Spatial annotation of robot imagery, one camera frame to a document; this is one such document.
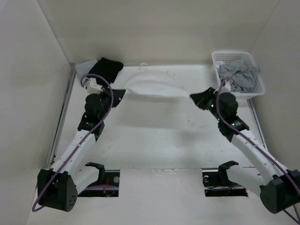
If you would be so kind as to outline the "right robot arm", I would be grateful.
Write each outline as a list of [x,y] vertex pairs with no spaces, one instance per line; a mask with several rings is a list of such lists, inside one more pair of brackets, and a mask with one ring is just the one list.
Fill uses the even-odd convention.
[[208,88],[191,94],[190,98],[198,108],[208,110],[217,119],[220,133],[257,170],[246,171],[235,161],[223,163],[218,167],[217,180],[220,184],[242,185],[255,193],[273,214],[300,202],[300,172],[289,170],[256,140],[249,126],[237,115],[238,102],[233,94]]

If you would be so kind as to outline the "white tank top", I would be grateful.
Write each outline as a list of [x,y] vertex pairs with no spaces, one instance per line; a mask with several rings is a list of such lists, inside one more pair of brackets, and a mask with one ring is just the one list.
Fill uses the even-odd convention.
[[180,84],[175,73],[159,69],[149,69],[141,63],[124,85],[129,93],[151,98],[189,98],[189,93]]

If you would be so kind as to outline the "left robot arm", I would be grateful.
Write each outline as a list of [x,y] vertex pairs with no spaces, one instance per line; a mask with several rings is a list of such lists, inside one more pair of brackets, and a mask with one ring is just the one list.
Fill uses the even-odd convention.
[[40,170],[37,176],[37,199],[32,206],[33,212],[39,211],[37,205],[69,212],[82,192],[92,188],[114,188],[105,177],[104,165],[84,163],[83,160],[102,134],[105,118],[125,93],[125,90],[102,88],[99,93],[86,97],[85,112],[72,142],[50,168]]

